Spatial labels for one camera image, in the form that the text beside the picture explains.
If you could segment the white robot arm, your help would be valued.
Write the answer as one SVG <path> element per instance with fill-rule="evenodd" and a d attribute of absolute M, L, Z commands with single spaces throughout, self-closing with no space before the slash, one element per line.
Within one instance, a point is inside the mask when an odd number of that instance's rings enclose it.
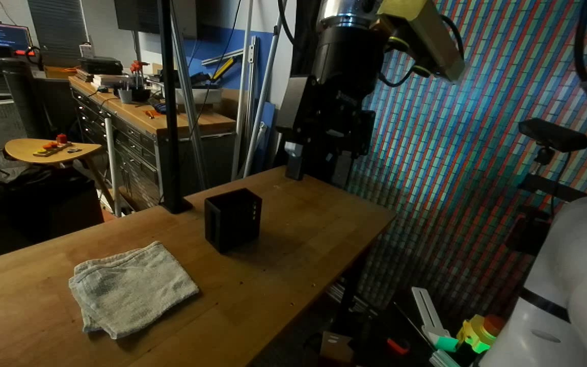
<path fill-rule="evenodd" d="M 444 17 L 331 9 L 316 20 L 313 70 L 289 81 L 287 175 L 349 182 L 369 151 L 375 114 L 363 105 L 384 56 L 402 50 L 425 78 L 458 80 L 462 35 Z M 474 367 L 587 367 L 587 198 L 557 214 L 498 341 Z"/>

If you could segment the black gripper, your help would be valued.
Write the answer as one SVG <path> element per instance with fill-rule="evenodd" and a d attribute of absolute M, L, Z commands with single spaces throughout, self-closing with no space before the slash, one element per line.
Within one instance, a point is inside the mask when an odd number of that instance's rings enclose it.
<path fill-rule="evenodd" d="M 287 155 L 289 179 L 304 175 L 346 187 L 354 162 L 369 151 L 375 111 L 363 107 L 384 63 L 384 36 L 375 30 L 328 25 L 309 75 L 289 81 L 276 123 Z"/>

